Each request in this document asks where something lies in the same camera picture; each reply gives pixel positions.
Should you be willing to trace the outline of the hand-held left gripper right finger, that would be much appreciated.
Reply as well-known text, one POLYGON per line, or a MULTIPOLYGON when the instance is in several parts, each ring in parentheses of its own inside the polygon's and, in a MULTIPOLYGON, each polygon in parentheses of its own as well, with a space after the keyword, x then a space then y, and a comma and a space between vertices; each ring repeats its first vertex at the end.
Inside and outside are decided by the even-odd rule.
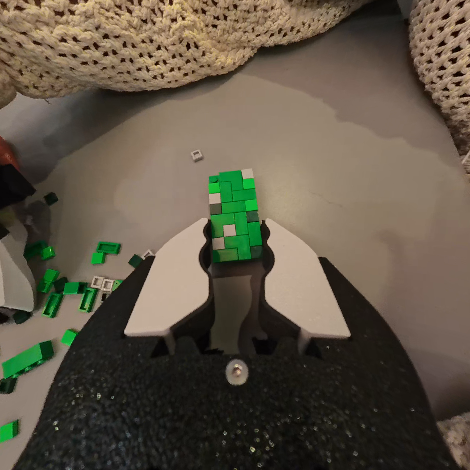
POLYGON ((315 339, 349 340, 351 332, 317 253, 273 219, 261 223, 260 326, 270 340, 292 338, 304 352, 315 339))

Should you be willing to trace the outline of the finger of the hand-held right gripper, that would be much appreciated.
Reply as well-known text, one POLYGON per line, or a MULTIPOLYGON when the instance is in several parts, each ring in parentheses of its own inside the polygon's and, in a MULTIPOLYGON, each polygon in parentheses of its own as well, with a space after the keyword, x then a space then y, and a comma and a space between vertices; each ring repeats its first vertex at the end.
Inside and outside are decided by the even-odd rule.
POLYGON ((0 306, 32 312, 36 301, 36 283, 24 257, 28 237, 25 226, 15 219, 0 242, 0 306))

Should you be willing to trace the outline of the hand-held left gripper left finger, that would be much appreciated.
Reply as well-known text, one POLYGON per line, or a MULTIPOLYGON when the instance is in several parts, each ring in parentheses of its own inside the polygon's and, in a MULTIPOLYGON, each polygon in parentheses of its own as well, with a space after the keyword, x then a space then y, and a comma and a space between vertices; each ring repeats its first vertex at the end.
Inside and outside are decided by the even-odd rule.
POLYGON ((173 343, 190 337, 200 351, 206 350, 215 321, 210 265, 211 223, 201 218, 152 257, 124 334, 171 339, 173 343))

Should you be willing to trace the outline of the green lego plate assembly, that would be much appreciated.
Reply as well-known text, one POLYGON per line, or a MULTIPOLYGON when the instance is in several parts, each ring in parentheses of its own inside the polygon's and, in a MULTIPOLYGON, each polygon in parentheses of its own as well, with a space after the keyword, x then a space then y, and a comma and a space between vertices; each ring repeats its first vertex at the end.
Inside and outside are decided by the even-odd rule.
POLYGON ((260 259, 263 242, 253 170, 209 176, 208 194, 212 261, 220 264, 260 259))

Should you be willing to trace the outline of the pile of lego pieces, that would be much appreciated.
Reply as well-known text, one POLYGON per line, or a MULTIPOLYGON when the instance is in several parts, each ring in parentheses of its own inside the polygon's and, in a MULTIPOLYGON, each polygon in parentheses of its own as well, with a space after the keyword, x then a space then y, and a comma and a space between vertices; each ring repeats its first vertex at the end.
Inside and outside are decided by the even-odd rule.
POLYGON ((120 324, 132 309, 131 297, 138 295, 149 262, 131 275, 121 293, 111 293, 97 314, 91 312, 101 297, 89 285, 100 270, 91 264, 99 254, 91 253, 91 247, 98 238, 124 240, 131 225, 118 211, 123 201, 89 192, 62 199, 58 217, 64 245, 58 252, 69 264, 60 260, 58 268, 47 267, 40 252, 44 248, 53 256, 56 247, 42 240, 38 249, 25 246, 36 301, 32 312, 14 310, 1 326, 1 468, 12 468, 24 448, 47 447, 49 435, 62 433, 54 417, 74 414, 63 411, 67 396, 75 400, 78 393, 79 402, 83 395, 105 402, 144 383, 142 370, 151 362, 144 359, 145 341, 126 338, 120 324))

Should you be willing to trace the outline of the person's right forearm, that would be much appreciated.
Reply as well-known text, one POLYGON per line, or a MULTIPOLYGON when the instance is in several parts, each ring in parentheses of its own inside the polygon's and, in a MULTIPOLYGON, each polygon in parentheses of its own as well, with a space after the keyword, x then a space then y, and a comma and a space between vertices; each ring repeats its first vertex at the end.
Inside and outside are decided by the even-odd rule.
POLYGON ((314 37, 366 0, 2 0, 1 108, 180 87, 229 73, 258 49, 314 37))

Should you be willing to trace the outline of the person's right hand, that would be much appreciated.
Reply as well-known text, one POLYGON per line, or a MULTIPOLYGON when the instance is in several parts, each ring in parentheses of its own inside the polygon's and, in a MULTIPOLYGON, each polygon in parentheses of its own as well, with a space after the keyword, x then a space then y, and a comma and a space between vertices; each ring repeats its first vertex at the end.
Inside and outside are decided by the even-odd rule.
POLYGON ((0 137, 0 165, 12 165, 17 171, 20 171, 20 166, 14 151, 9 143, 2 137, 0 137))

